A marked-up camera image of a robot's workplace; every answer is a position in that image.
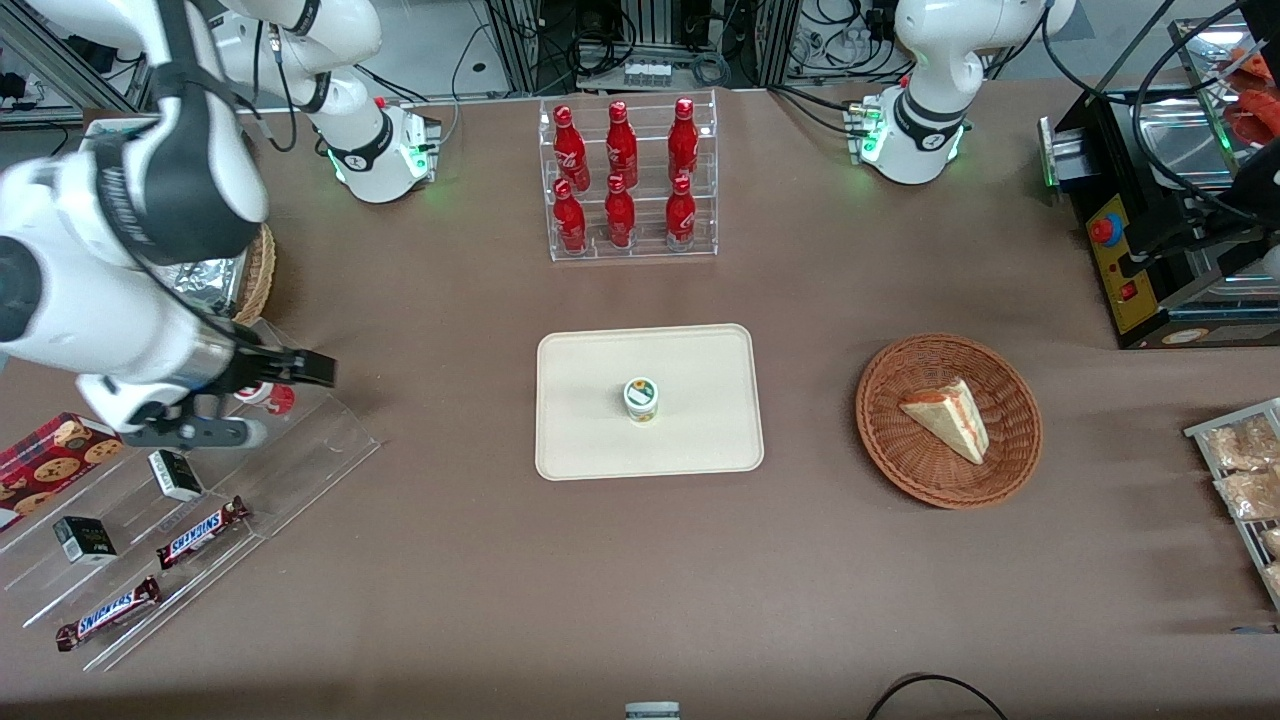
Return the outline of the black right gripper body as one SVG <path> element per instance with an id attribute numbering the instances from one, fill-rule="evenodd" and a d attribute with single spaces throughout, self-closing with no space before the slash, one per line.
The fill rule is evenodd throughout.
<path id="1" fill-rule="evenodd" d="M 270 348 L 246 338 L 219 338 L 212 347 L 223 365 L 207 383 L 209 397 L 228 397 L 261 382 L 276 382 L 293 366 L 289 351 Z"/>

